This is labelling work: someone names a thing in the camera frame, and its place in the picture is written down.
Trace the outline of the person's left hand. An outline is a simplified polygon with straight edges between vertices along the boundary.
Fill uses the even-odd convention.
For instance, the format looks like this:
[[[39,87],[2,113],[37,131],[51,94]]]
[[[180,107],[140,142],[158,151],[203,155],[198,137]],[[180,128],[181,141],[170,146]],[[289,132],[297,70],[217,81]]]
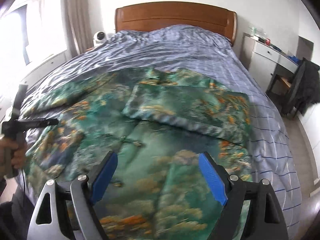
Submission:
[[[15,170],[23,168],[27,143],[18,143],[10,138],[1,138],[1,177],[8,177],[9,167]]]

